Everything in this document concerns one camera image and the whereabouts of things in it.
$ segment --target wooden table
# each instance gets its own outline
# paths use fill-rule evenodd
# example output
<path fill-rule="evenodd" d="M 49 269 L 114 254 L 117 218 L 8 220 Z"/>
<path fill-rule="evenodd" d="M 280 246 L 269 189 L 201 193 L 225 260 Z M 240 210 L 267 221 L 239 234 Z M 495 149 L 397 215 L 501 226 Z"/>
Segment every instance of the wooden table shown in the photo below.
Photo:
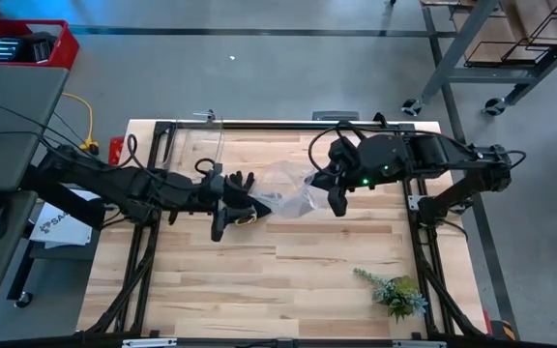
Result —
<path fill-rule="evenodd" d="M 129 123 L 128 133 L 139 140 L 141 162 L 148 158 L 154 122 Z M 435 122 L 415 125 L 419 130 L 439 131 Z M 307 147 L 318 133 L 224 130 L 220 162 L 226 173 L 242 170 L 258 175 L 280 160 L 308 167 Z M 333 134 L 324 136 L 314 148 L 314 156 L 322 165 L 334 138 Z M 204 141 L 178 130 L 171 169 L 190 173 L 190 163 L 207 156 L 202 154 L 205 150 L 216 150 L 216 144 L 204 149 Z M 451 184 L 449 173 L 427 181 L 430 194 Z M 270 216 L 254 224 L 229 227 L 220 243 L 210 240 L 211 220 L 207 216 L 180 214 L 172 226 L 163 216 L 144 331 L 216 338 L 425 335 L 423 318 L 398 322 L 389 318 L 386 307 L 371 302 L 369 285 L 352 274 L 360 267 L 385 278 L 416 278 L 401 186 L 358 189 L 348 199 L 345 217 L 334 217 L 330 210 L 293 219 Z M 461 224 L 458 217 L 449 220 Z M 452 227 L 442 226 L 438 233 L 449 292 L 484 331 L 465 238 Z M 131 238 L 132 225 L 125 222 L 102 232 L 77 324 L 80 330 L 96 322 L 122 287 Z M 437 297 L 430 291 L 434 315 L 442 328 Z"/>

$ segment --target red basket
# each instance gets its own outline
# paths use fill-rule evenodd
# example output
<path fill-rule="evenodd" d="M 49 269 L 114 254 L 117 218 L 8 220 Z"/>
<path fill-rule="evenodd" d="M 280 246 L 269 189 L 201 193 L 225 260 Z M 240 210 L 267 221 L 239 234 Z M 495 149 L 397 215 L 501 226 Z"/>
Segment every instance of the red basket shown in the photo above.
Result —
<path fill-rule="evenodd" d="M 55 42 L 50 57 L 43 63 L 17 63 L 17 62 L 1 62 L 0 64 L 15 66 L 31 66 L 31 67 L 58 67 L 71 70 L 74 64 L 74 58 L 78 52 L 78 42 L 68 28 L 66 20 L 40 20 L 40 19 L 0 19 L 0 37 L 11 36 L 17 37 L 31 34 L 32 31 L 27 25 L 58 25 L 62 30 Z"/>

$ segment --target clear plastic bag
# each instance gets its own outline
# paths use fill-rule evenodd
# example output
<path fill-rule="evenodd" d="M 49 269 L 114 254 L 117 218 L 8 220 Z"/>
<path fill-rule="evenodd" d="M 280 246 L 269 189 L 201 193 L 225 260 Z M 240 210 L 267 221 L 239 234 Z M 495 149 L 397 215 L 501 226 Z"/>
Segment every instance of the clear plastic bag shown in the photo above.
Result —
<path fill-rule="evenodd" d="M 326 209 L 328 192 L 310 185 L 315 170 L 310 164 L 279 161 L 256 177 L 250 196 L 283 218 L 299 218 Z"/>

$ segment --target green succulent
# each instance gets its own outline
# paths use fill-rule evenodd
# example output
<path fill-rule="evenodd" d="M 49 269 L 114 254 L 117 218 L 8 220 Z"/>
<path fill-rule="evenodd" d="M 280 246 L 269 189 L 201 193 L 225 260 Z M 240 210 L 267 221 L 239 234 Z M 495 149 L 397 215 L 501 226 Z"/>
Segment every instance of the green succulent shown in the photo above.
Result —
<path fill-rule="evenodd" d="M 373 287 L 372 298 L 375 303 L 386 305 L 388 314 L 398 319 L 406 315 L 423 315 L 427 301 L 418 292 L 418 282 L 405 275 L 391 280 L 383 279 L 365 270 L 356 268 L 354 274 L 368 280 Z"/>

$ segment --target gray floor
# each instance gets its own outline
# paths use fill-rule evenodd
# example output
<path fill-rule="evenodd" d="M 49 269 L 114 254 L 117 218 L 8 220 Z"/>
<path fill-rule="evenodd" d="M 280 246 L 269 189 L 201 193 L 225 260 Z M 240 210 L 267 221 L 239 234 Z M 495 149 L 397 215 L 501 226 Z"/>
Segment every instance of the gray floor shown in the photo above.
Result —
<path fill-rule="evenodd" d="M 398 0 L 393 12 L 380 0 L 42 0 L 2 1 L 7 15 L 66 18 L 74 24 L 194 28 L 424 29 L 416 0 Z M 439 29 L 452 28 L 435 12 Z M 225 119 L 309 119 L 314 110 L 398 111 L 417 96 L 433 72 L 425 39 L 280 37 L 80 36 L 81 51 L 66 90 L 86 98 L 96 115 L 103 157 L 110 137 L 130 118 L 179 117 L 213 108 Z M 503 193 L 484 196 L 495 243 L 524 340 L 557 343 L 557 71 L 519 105 L 493 119 L 484 101 L 510 91 L 504 85 L 455 85 L 466 135 L 528 153 Z M 57 108 L 82 136 L 82 105 Z M 420 120 L 439 121 L 450 133 L 437 96 Z M 67 131 L 59 120 L 52 126 Z M 482 299 L 497 313 L 484 255 L 471 214 L 464 222 Z M 38 262 L 27 288 L 36 294 L 16 309 L 0 294 L 0 339 L 70 334 L 89 264 Z M 2 286 L 7 288 L 10 275 Z"/>

